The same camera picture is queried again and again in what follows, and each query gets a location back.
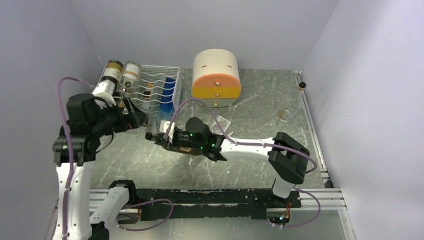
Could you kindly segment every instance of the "vial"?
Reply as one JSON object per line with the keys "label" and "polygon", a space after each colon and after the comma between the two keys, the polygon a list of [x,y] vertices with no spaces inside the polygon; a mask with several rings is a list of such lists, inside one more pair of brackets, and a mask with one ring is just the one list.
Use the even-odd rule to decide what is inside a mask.
{"label": "vial", "polygon": [[120,83],[123,85],[123,90],[126,93],[134,92],[134,82],[139,79],[142,72],[142,66],[134,61],[127,61],[123,66],[123,73]]}
{"label": "vial", "polygon": [[302,106],[303,106],[302,93],[305,88],[306,88],[306,83],[301,81],[299,85],[297,86],[295,97],[290,100],[290,103],[287,105],[287,107],[285,107],[284,109],[278,112],[278,118],[281,121],[286,123],[290,122],[296,117],[300,109],[302,109]]}
{"label": "vial", "polygon": [[112,95],[118,88],[118,79],[121,75],[122,67],[122,62],[116,59],[109,60],[92,94],[108,93]]}

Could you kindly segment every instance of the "white wire basket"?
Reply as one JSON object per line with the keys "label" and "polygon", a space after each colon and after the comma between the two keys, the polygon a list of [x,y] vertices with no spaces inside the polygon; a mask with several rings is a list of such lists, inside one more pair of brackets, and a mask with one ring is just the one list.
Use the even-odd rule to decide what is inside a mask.
{"label": "white wire basket", "polygon": [[129,97],[138,109],[147,113],[149,125],[157,128],[161,120],[171,119],[180,104],[181,70],[179,67],[141,65],[141,73],[138,78],[132,93],[122,91],[120,93]]}

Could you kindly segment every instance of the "small black cap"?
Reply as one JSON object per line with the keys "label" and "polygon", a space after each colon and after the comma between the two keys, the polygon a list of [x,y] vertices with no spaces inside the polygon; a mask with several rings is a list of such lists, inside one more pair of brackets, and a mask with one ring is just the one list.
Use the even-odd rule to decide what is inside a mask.
{"label": "small black cap", "polygon": [[152,140],[153,134],[151,132],[148,132],[146,133],[146,135],[144,135],[144,137],[146,138],[146,140]]}
{"label": "small black cap", "polygon": [[302,88],[302,89],[306,88],[306,82],[301,81],[299,83],[299,88]]}

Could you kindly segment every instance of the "gray wall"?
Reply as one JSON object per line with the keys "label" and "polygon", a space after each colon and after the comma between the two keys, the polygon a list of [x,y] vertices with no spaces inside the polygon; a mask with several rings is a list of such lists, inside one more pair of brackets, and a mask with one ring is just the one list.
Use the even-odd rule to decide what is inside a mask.
{"label": "gray wall", "polygon": [[240,68],[300,70],[338,0],[71,0],[101,60],[191,68],[222,48]]}
{"label": "gray wall", "polygon": [[340,0],[302,79],[358,240],[423,239],[424,2]]}
{"label": "gray wall", "polygon": [[[0,7],[0,239],[43,239],[58,199],[52,143],[64,76],[95,83],[102,66],[66,0],[9,0]],[[63,98],[87,92],[65,83]]]}

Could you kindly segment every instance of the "clear plastic container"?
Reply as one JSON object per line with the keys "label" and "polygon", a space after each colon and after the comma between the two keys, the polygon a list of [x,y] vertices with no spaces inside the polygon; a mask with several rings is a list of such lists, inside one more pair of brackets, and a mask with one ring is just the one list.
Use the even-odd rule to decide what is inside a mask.
{"label": "clear plastic container", "polygon": [[122,90],[127,94],[132,94],[135,92],[134,88],[142,73],[142,66],[134,61],[127,61],[122,69],[123,71],[119,81],[122,85]]}
{"label": "clear plastic container", "polygon": [[302,106],[303,106],[302,93],[305,88],[306,88],[306,83],[304,83],[303,81],[300,82],[299,85],[297,86],[298,92],[296,97],[291,99],[287,107],[285,107],[284,109],[278,112],[278,118],[281,121],[285,123],[290,122],[296,117],[298,112],[302,109]]}

